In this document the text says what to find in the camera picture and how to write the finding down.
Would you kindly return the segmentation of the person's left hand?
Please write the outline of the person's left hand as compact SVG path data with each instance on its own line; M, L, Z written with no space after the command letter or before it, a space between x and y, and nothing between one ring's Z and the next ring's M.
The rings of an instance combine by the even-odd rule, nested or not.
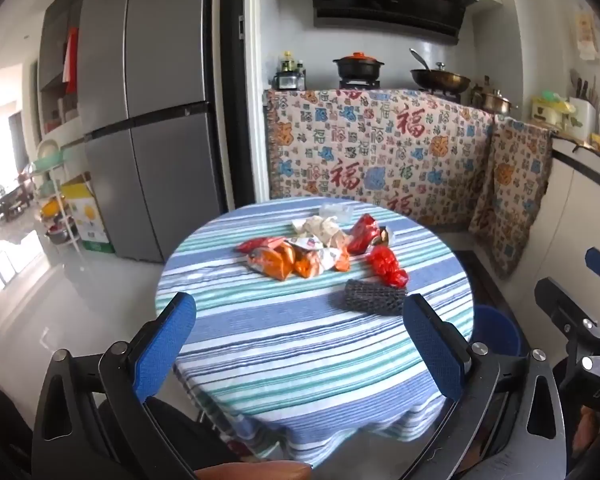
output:
M195 471L200 480L308 480L311 474L310 465L292 460L228 463Z

